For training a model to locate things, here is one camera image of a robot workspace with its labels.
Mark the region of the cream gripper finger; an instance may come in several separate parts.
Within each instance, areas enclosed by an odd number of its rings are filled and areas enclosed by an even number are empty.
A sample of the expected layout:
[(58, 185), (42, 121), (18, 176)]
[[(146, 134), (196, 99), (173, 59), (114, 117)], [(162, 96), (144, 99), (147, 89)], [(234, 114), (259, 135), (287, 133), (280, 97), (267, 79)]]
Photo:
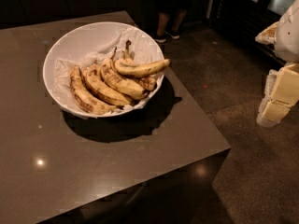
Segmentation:
[(256, 118), (257, 124), (265, 128), (272, 128), (281, 120), (278, 115), (281, 106), (273, 103), (270, 97), (277, 79), (277, 73), (276, 70), (271, 69), (266, 77), (264, 98), (261, 100)]
[(282, 121), (299, 101), (299, 64), (286, 63), (277, 72), (270, 97), (273, 103), (281, 106), (278, 115)]

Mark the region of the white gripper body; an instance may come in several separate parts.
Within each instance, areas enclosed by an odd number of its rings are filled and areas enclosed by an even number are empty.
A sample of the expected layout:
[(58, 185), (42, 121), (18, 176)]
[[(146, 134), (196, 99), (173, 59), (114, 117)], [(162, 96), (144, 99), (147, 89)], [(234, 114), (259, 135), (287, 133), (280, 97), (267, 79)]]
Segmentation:
[(299, 63), (299, 0), (281, 16), (275, 34), (275, 53), (288, 63)]

